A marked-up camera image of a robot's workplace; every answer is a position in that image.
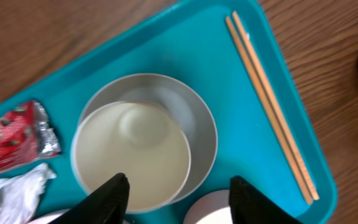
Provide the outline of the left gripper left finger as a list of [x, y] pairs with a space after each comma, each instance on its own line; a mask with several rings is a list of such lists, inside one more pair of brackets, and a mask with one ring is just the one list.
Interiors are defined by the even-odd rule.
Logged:
[[126, 175], [117, 173], [77, 206], [51, 221], [51, 224], [122, 224], [129, 190]]

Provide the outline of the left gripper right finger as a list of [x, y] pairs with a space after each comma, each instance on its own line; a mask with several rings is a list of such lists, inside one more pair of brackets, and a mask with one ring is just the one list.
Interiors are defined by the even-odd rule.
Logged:
[[234, 224], [301, 224], [239, 175], [230, 179], [229, 206]]

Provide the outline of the white paper cup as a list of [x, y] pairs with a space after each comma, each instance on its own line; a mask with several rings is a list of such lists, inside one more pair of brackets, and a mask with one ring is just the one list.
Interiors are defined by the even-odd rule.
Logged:
[[115, 102], [88, 115], [71, 143], [71, 166], [87, 194], [117, 173], [130, 189], [128, 213], [163, 207], [180, 193], [190, 174], [190, 145], [179, 124], [147, 103]]

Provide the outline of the grey bowl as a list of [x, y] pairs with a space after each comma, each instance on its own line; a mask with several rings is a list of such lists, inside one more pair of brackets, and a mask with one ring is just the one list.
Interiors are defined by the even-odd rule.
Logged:
[[99, 89], [83, 108], [78, 124], [98, 108], [116, 101], [141, 101], [167, 111], [190, 144], [188, 180], [171, 201], [191, 195], [209, 175], [218, 151], [218, 132], [213, 114], [202, 97], [183, 82], [156, 73], [136, 73], [118, 78]]

